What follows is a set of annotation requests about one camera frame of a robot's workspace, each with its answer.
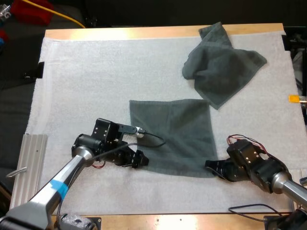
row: metal bracket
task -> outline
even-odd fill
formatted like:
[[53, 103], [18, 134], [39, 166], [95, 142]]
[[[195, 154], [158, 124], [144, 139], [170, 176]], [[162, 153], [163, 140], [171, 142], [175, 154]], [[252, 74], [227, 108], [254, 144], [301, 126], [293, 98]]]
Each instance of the metal bracket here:
[[6, 178], [13, 178], [13, 177], [17, 176], [18, 174], [24, 173], [24, 172], [26, 172], [26, 171], [27, 171], [27, 166], [24, 166], [24, 167], [22, 167], [22, 168], [20, 168], [20, 169], [17, 169], [17, 170], [15, 170], [15, 171], [13, 171], [13, 172], [7, 174], [7, 175], [6, 175]]

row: table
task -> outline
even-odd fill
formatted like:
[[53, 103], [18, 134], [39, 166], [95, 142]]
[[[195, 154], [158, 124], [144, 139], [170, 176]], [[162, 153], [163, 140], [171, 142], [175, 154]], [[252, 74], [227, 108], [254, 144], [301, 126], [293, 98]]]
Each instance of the table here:
[[[199, 36], [206, 25], [46, 30], [45, 37], [63, 40], [131, 40]], [[283, 31], [281, 23], [224, 25], [230, 35]], [[262, 218], [264, 214], [253, 214]], [[262, 222], [232, 214], [102, 215], [103, 230], [263, 230]]]

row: white towel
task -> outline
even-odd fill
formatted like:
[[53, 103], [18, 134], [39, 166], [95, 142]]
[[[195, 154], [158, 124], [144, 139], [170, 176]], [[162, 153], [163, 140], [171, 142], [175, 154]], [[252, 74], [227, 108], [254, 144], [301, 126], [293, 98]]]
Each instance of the white towel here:
[[[234, 48], [256, 50], [266, 64], [219, 110], [211, 108], [220, 159], [226, 138], [243, 134], [261, 142], [289, 169], [306, 167], [307, 135], [282, 32], [230, 36]], [[201, 99], [181, 69], [199, 37], [129, 41], [44, 39], [42, 80], [37, 80], [27, 133], [48, 134], [41, 185], [71, 159], [71, 146], [91, 134], [97, 118], [130, 124], [129, 100]], [[284, 195], [266, 194], [250, 182], [226, 183], [164, 175], [107, 163], [86, 168], [69, 190], [62, 212], [146, 214], [226, 212], [228, 207], [265, 203], [288, 211]], [[266, 211], [259, 207], [253, 211]]]

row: dark gray cloth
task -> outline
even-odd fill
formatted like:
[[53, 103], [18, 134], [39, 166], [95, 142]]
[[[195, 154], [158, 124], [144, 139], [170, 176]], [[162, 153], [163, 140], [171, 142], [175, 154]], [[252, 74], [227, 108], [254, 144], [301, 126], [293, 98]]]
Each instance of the dark gray cloth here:
[[182, 74], [195, 79], [200, 96], [219, 109], [267, 62], [256, 51], [233, 49], [221, 23], [199, 30], [202, 41], [192, 50]]
[[[204, 168], [206, 160], [216, 159], [209, 104], [205, 100], [173, 102], [130, 101], [133, 126], [163, 137], [166, 144], [151, 149], [138, 147], [149, 158], [142, 169], [158, 173], [212, 177]], [[161, 140], [145, 135], [139, 144], [158, 145]]]

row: orange object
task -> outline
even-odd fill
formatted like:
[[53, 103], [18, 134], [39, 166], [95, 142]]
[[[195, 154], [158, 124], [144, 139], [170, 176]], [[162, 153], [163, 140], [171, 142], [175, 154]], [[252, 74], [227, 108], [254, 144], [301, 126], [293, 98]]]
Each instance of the orange object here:
[[289, 102], [299, 103], [299, 96], [298, 95], [289, 95]]

